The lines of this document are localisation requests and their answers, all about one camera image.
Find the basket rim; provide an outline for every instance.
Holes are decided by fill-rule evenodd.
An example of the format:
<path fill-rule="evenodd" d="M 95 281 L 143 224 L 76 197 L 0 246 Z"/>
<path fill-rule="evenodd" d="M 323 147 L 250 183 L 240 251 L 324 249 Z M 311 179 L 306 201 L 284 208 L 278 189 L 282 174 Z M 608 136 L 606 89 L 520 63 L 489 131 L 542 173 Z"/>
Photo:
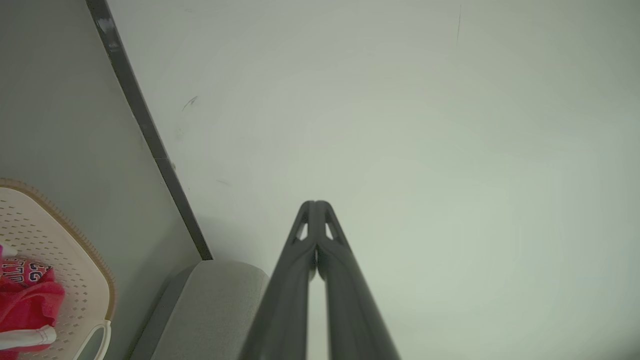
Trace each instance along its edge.
<path fill-rule="evenodd" d="M 73 222 L 71 222 L 71 220 L 66 217 L 51 200 L 33 186 L 23 183 L 22 181 L 0 177 L 0 188 L 16 190 L 34 200 L 38 205 L 40 205 L 40 207 L 48 212 L 48 214 L 52 216 L 53 219 L 55 219 L 55 221 L 57 221 L 62 228 L 71 235 L 71 237 L 73 237 L 78 245 L 82 247 L 84 252 L 89 255 L 93 263 L 98 267 L 98 270 L 100 270 L 104 279 L 107 280 L 107 285 L 109 286 L 109 306 L 107 307 L 104 319 L 111 321 L 115 310 L 116 300 L 115 278 L 113 277 L 113 272 L 111 272 L 111 269 L 107 266 L 107 263 L 98 253 L 98 250 L 96 250 L 91 242 L 87 240 L 86 236 L 80 231 L 80 228 L 74 225 Z"/>

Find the plastic laundry basket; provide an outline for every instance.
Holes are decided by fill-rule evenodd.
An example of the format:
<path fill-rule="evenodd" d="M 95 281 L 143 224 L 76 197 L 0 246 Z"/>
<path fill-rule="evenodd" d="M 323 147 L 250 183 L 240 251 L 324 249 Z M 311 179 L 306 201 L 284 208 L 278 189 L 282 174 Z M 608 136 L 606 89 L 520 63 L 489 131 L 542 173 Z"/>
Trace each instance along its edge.
<path fill-rule="evenodd" d="M 0 243 L 18 257 L 52 265 L 65 289 L 51 346 L 20 359 L 75 360 L 93 333 L 104 329 L 96 360 L 111 338 L 115 302 L 113 276 L 93 246 L 69 219 L 34 188 L 0 178 Z"/>

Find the wall trim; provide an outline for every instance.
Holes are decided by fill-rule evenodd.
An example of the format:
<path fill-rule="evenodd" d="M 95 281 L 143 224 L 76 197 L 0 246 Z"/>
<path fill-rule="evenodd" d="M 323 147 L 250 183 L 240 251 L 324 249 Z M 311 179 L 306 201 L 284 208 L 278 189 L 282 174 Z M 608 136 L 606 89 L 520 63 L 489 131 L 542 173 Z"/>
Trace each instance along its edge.
<path fill-rule="evenodd" d="M 142 131 L 145 141 L 151 150 L 151 154 L 156 161 L 156 165 L 162 174 L 164 183 L 169 189 L 175 205 L 182 217 L 182 221 L 187 227 L 191 239 L 200 253 L 203 260 L 212 260 L 211 251 L 204 240 L 204 235 L 200 230 L 200 226 L 196 221 L 193 210 L 189 205 L 189 201 L 180 185 L 177 174 L 173 169 L 169 155 L 162 144 L 160 135 L 156 129 L 156 125 L 151 118 L 151 114 L 147 108 L 147 104 L 142 96 L 133 69 L 129 63 L 129 59 L 124 51 L 120 35 L 115 27 L 115 22 L 111 16 L 109 6 L 105 0 L 86 0 L 87 7 L 93 17 L 93 23 L 100 35 L 102 44 L 104 45 L 107 55 L 111 60 L 111 66 L 118 78 L 120 87 L 131 107 L 131 112 L 135 117 L 140 130 Z"/>

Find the basket handle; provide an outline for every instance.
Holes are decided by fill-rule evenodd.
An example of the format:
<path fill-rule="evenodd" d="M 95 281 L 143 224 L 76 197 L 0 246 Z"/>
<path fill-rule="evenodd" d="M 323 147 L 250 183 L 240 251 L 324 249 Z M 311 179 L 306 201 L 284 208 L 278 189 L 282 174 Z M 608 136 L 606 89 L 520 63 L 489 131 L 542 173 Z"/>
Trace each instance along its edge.
<path fill-rule="evenodd" d="M 82 350 L 84 350 L 84 347 L 86 346 L 86 344 L 89 342 L 93 334 L 96 331 L 98 331 L 100 328 L 103 329 L 102 342 L 100 343 L 100 348 L 98 349 L 98 352 L 93 358 L 93 360 L 104 359 L 104 356 L 107 354 L 107 348 L 109 348 L 109 342 L 111 341 L 111 322 L 109 320 L 105 320 L 103 323 L 100 323 L 95 327 L 93 327 L 93 329 L 91 329 L 91 331 L 89 332 L 89 335 L 87 335 L 86 339 L 84 339 L 82 346 L 80 346 L 80 348 L 76 352 L 76 355 L 74 356 L 74 360 L 77 360 L 80 354 L 82 354 Z"/>

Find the gray sofa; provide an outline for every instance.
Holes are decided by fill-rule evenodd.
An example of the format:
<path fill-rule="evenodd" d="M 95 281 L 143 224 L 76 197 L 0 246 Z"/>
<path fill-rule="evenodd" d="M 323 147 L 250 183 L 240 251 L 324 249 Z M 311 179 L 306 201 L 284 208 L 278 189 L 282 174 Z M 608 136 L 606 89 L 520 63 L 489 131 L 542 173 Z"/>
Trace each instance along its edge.
<path fill-rule="evenodd" d="M 171 280 L 131 360 L 236 360 L 269 277 L 232 261 L 203 261 Z"/>

